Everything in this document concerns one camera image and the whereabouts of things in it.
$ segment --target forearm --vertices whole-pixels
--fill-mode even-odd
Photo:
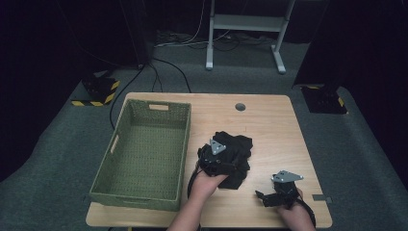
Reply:
[[[189,199],[173,222],[167,228],[168,231],[172,230],[186,230],[195,231],[198,228],[201,218],[201,212],[204,207],[204,202],[201,200]]]

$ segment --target person's left hand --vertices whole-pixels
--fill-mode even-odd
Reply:
[[[190,198],[206,201],[217,189],[218,185],[228,177],[228,175],[209,176],[207,173],[198,170],[194,182],[192,183]]]

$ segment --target green basket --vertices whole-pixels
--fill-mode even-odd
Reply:
[[[103,205],[178,211],[191,104],[128,99],[90,189]]]

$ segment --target carpeted floor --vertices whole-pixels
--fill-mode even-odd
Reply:
[[[370,131],[346,89],[338,93],[346,115],[310,114],[293,80],[308,44],[284,43],[282,59],[287,73],[277,73],[267,42],[216,43],[214,69],[205,69],[204,45],[156,48],[154,57],[184,71],[192,92],[286,94],[293,103],[333,225],[327,230],[408,230],[408,193]],[[112,117],[117,119],[123,98],[131,91],[189,92],[181,72],[153,61],[138,72],[119,69],[121,81],[114,105],[74,107],[70,98],[38,140],[27,163],[0,183],[0,230],[108,230],[89,227],[85,218],[88,192],[110,141]],[[77,98],[80,88],[72,93]]]

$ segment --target stand leg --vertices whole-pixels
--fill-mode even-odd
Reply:
[[[289,20],[291,19],[294,1],[295,0],[291,0],[289,2],[288,8],[286,9],[285,20],[283,20],[282,22],[281,29],[278,35],[278,40],[276,41],[276,45],[271,46],[273,57],[275,58],[276,66],[280,74],[286,73],[286,68],[283,65],[282,57],[280,56],[279,49],[282,45],[282,41],[283,41],[283,37],[285,36],[286,29],[288,28]]]
[[[208,36],[208,44],[207,44],[207,62],[206,62],[206,69],[212,70],[213,69],[213,37],[214,37],[214,9],[215,7],[215,0],[211,1],[211,12],[210,12],[210,33]]]

